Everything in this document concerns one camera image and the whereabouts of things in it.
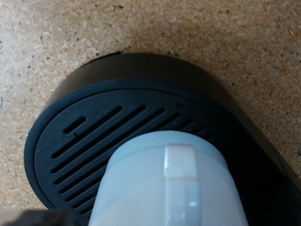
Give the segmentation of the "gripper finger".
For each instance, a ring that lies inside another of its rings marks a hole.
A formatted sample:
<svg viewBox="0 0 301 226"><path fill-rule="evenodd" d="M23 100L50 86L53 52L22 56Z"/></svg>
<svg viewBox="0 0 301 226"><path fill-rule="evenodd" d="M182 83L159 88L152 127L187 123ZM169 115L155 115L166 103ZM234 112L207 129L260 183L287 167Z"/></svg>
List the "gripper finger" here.
<svg viewBox="0 0 301 226"><path fill-rule="evenodd" d="M0 214L0 226L75 226L69 210L10 210Z"/></svg>

